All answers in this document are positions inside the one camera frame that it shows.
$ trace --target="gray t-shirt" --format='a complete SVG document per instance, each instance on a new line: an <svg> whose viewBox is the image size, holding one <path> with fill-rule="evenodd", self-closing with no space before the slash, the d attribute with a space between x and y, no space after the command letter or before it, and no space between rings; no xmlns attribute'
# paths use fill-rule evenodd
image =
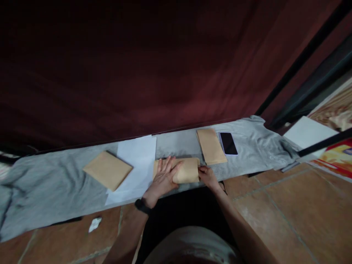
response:
<svg viewBox="0 0 352 264"><path fill-rule="evenodd" d="M164 238L144 264L243 263L239 252L214 232L198 226L182 227Z"/></svg>

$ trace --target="kraft envelope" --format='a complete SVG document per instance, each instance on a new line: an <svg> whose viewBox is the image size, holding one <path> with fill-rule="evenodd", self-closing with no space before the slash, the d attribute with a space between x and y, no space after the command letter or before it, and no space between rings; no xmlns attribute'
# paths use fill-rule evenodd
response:
<svg viewBox="0 0 352 264"><path fill-rule="evenodd" d="M200 166L199 158L180 158L175 159L172 164L172 168L176 166L176 164L180 161L183 161L183 165L180 170L176 173L176 175L172 178L174 183L193 183L199 182L198 177L198 166ZM159 161L154 161L154 171L153 171L153 179L157 173Z"/></svg>
<svg viewBox="0 0 352 264"><path fill-rule="evenodd" d="M227 158L214 129L197 130L197 138L207 165L227 162Z"/></svg>
<svg viewBox="0 0 352 264"><path fill-rule="evenodd" d="M133 167L106 151L88 163L83 171L88 173L106 188L115 191Z"/></svg>

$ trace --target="left hand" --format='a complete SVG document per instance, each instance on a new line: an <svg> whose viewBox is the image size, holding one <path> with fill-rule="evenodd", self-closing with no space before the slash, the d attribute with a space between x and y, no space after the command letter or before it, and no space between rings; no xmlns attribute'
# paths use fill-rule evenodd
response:
<svg viewBox="0 0 352 264"><path fill-rule="evenodd" d="M175 157L171 158L171 156L169 156L163 164L162 159L159 159L154 180L143 195L146 206L149 208L153 208L161 196L179 187L178 184L172 181L172 178L179 171L183 162L177 163L176 166L171 169L174 160Z"/></svg>

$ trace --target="white paper scrap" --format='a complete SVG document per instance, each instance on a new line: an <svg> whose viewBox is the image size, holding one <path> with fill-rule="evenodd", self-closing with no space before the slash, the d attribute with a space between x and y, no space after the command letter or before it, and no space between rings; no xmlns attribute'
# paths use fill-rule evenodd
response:
<svg viewBox="0 0 352 264"><path fill-rule="evenodd" d="M94 229L97 229L101 221L102 221L101 217L97 217L93 219L91 226L89 227L88 233L92 232Z"/></svg>
<svg viewBox="0 0 352 264"><path fill-rule="evenodd" d="M133 167L125 180L114 191L107 190L105 205L140 198L153 181L153 166L157 138L151 136L118 143L117 157Z"/></svg>

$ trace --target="forearm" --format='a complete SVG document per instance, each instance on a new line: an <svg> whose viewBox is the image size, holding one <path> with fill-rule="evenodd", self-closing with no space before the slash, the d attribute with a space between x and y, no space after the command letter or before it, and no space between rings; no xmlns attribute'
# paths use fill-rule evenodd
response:
<svg viewBox="0 0 352 264"><path fill-rule="evenodd" d="M151 197L149 193L145 193L142 198L145 205L153 208L157 202L157 198ZM136 252L140 236L144 226L148 220L148 215L133 208L127 215L126 219L121 223L121 231L105 258L104 264L112 263L128 263L131 264L133 256Z"/></svg>
<svg viewBox="0 0 352 264"><path fill-rule="evenodd" d="M262 240L233 206L229 197L219 187L213 193L220 205L242 257L251 264L278 263Z"/></svg>

